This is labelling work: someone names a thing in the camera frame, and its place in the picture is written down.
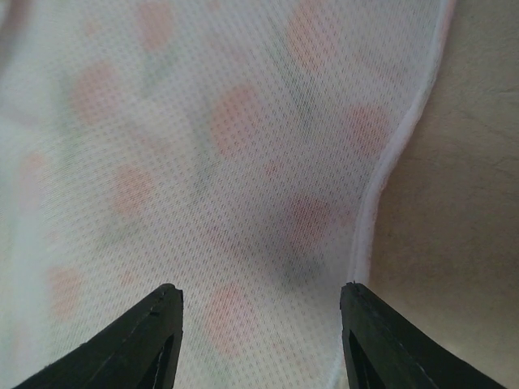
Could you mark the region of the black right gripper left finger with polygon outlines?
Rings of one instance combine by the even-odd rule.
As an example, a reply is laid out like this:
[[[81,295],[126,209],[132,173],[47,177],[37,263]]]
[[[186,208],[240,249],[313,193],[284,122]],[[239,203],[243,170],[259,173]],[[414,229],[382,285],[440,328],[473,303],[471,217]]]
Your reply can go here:
[[[181,343],[182,291],[163,284],[89,341],[16,387],[171,389]]]

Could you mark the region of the floral mesh laundry bag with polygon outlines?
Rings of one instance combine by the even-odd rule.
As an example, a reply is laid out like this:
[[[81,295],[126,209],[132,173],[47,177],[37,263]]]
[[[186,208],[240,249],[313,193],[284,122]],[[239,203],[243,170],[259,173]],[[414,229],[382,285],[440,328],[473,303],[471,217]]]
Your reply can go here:
[[[1,385],[157,286],[177,388],[337,388],[452,1],[4,1]]]

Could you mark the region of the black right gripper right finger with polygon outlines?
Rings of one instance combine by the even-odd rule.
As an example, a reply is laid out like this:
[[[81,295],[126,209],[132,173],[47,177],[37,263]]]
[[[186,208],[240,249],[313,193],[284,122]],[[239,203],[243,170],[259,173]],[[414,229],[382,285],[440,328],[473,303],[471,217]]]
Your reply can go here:
[[[501,388],[360,283],[341,289],[342,340],[351,388]]]

